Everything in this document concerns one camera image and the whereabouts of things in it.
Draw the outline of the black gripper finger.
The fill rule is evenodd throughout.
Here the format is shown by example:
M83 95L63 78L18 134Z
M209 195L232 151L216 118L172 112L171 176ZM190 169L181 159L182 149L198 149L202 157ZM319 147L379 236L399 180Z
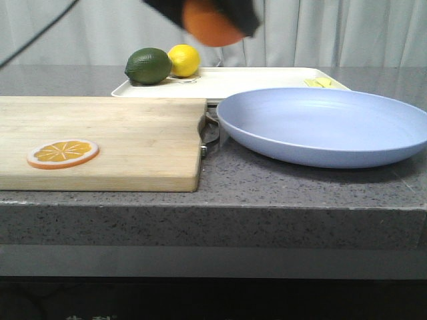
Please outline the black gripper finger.
M260 26L252 0L216 0L217 8L245 37L253 37Z
M151 8L158 11L180 29L184 29L183 25L183 7L184 0L143 0Z

